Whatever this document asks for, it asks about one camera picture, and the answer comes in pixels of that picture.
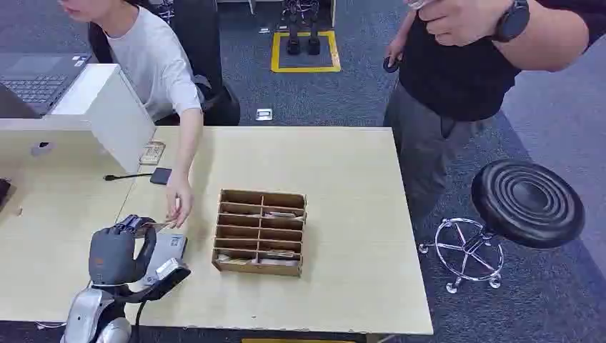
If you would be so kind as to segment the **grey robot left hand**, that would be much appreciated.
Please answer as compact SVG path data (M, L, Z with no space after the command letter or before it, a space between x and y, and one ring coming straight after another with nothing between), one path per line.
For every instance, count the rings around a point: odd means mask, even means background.
M111 227L94 232L89 250L89 276L94 286L111 287L140 280L157 242L149 217L130 214Z

